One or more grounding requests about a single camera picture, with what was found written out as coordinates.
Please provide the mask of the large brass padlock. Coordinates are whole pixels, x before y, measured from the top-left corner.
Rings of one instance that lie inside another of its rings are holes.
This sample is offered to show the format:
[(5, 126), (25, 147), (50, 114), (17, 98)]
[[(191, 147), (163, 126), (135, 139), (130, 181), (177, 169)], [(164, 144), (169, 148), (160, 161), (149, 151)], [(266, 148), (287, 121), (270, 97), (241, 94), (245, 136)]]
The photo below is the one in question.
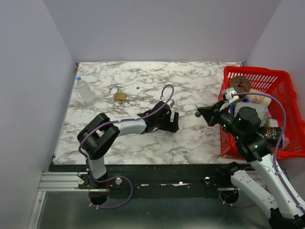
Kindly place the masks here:
[(117, 86), (117, 85), (112, 86), (112, 87), (109, 89), (109, 93), (111, 93), (114, 89), (116, 89), (116, 93), (114, 94), (114, 100), (115, 100), (115, 101), (126, 101), (126, 99), (127, 99), (127, 94), (126, 94), (126, 93), (122, 93), (122, 92), (120, 91), (119, 86)]

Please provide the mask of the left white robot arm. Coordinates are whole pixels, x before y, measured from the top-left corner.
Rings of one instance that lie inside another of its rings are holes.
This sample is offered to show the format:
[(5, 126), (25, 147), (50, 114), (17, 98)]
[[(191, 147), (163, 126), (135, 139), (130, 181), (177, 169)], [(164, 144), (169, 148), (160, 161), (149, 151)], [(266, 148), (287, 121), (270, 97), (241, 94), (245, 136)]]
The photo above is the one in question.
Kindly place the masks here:
[(175, 133), (179, 130), (179, 114), (174, 113), (171, 121), (174, 100), (159, 101), (153, 109), (135, 117), (111, 120), (105, 113), (98, 114), (77, 135), (80, 152), (86, 158), (91, 172), (89, 183), (94, 188), (102, 188), (106, 181), (104, 155), (116, 138), (131, 134), (148, 134), (156, 130)]

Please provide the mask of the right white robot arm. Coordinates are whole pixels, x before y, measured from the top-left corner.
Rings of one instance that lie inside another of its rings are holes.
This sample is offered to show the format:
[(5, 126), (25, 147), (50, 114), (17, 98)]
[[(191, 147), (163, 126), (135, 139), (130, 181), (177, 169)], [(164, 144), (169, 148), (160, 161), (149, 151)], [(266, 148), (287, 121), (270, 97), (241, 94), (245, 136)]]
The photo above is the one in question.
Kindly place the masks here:
[(236, 139), (241, 156), (261, 176), (267, 189), (262, 188), (237, 163), (224, 167), (219, 175), (225, 187), (236, 186), (243, 191), (268, 218), (273, 229), (303, 229), (305, 227), (305, 202), (291, 186), (277, 162), (272, 149), (258, 134), (261, 120), (255, 109), (242, 107), (236, 116), (222, 109), (224, 101), (213, 106), (199, 107), (195, 113), (202, 116), (209, 126), (219, 124)]

